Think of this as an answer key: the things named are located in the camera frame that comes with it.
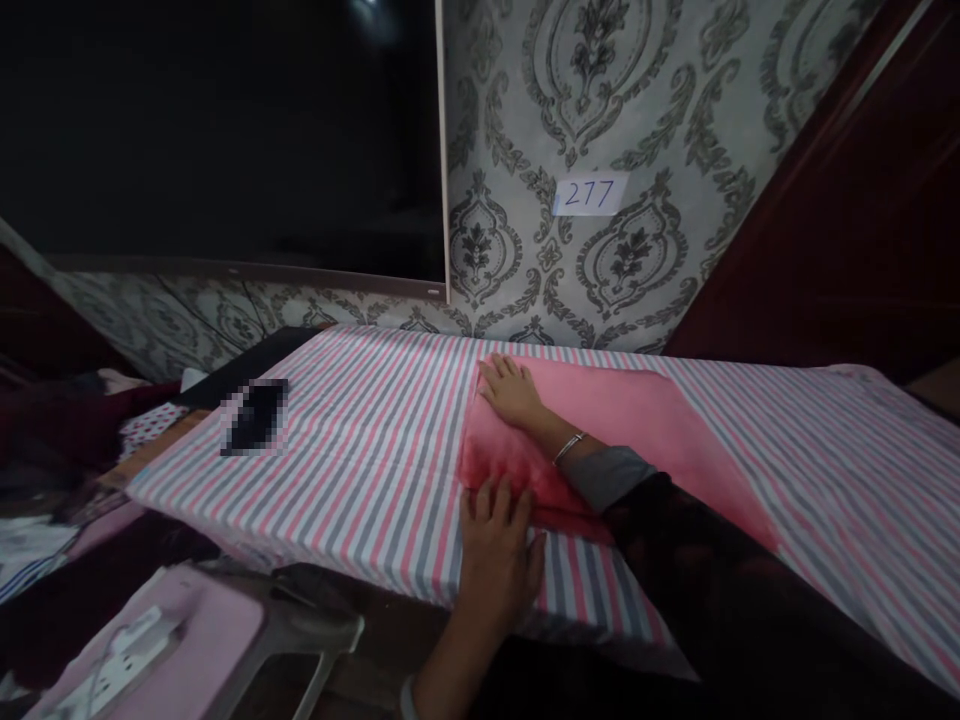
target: white paper label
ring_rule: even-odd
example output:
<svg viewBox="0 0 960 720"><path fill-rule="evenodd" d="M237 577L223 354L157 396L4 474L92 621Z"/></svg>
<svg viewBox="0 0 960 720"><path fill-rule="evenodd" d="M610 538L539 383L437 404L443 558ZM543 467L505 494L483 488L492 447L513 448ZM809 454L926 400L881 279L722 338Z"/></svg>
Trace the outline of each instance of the white paper label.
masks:
<svg viewBox="0 0 960 720"><path fill-rule="evenodd" d="M557 182L554 215L616 215L630 173L571 175Z"/></svg>

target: mattress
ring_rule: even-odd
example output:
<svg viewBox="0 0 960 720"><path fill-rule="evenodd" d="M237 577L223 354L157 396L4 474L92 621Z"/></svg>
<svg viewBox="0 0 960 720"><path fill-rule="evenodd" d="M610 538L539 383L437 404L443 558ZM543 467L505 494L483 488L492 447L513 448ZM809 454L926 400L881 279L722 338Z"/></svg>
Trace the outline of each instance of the mattress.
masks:
<svg viewBox="0 0 960 720"><path fill-rule="evenodd" d="M264 377L290 380L278 447L222 457L212 414L131 483L261 566L312 562L450 606L456 461L491 352L672 379L749 480L784 561L960 695L960 430L869 368L795 369L337 326ZM614 549L550 533L525 628L546 639L673 641Z"/></svg>

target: black smartphone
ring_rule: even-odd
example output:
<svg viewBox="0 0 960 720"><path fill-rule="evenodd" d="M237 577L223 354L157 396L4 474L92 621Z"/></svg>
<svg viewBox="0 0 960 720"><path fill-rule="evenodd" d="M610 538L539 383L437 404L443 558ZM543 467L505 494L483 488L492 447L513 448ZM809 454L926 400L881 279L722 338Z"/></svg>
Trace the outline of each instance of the black smartphone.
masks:
<svg viewBox="0 0 960 720"><path fill-rule="evenodd" d="M246 390L221 455L245 455L265 449L277 434L287 402L288 380L256 380Z"/></svg>

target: pink pillow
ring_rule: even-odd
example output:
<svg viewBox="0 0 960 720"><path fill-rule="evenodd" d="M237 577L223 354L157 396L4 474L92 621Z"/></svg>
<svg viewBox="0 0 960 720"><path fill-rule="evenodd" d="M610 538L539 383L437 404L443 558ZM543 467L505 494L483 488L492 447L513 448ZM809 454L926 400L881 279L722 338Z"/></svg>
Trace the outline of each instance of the pink pillow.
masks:
<svg viewBox="0 0 960 720"><path fill-rule="evenodd" d="M607 445L626 445L673 482L770 550L778 538L766 511L714 434L669 379L644 370L607 370L514 358L526 365L544 404ZM477 385L482 381L477 372ZM534 524L599 542L609 533L539 448L500 420L482 397L467 410L457 474L469 489L509 474L534 493Z"/></svg>

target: bracelet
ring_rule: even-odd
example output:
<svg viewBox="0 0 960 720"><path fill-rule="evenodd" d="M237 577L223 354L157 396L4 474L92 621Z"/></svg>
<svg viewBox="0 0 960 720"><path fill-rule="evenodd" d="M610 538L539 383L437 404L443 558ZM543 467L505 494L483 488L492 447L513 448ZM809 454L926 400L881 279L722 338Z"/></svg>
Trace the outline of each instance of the bracelet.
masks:
<svg viewBox="0 0 960 720"><path fill-rule="evenodd" d="M557 453L557 456L553 459L553 464L556 465L558 462L563 460L563 456L570 452L570 448L576 445L578 442L583 440L587 436L586 433L580 432L574 435L572 438L567 440L567 444L563 446L560 452Z"/></svg>

